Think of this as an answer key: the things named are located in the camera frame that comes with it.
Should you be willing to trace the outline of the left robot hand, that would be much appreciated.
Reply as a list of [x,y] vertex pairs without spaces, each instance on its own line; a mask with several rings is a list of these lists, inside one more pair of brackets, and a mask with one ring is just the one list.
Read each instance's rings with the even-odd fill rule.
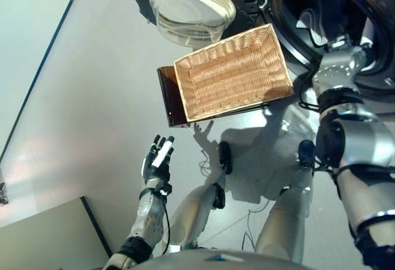
[[173,136],[156,135],[141,166],[144,187],[167,185],[170,181],[170,158],[173,153]]

